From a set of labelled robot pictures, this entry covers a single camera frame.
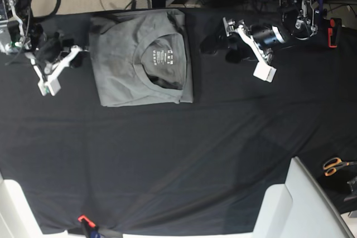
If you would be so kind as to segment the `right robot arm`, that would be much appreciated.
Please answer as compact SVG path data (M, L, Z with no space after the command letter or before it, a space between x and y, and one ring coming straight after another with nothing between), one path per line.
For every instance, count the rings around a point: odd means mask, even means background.
M81 60L70 59L74 40L67 38L62 30L47 33L42 27L43 22L57 14L60 4L61 0L56 0L48 15L35 17L32 0L1 0L1 53L12 56L7 65L23 65L24 62L17 60L20 55L28 57L31 65L45 75L62 66L81 65Z

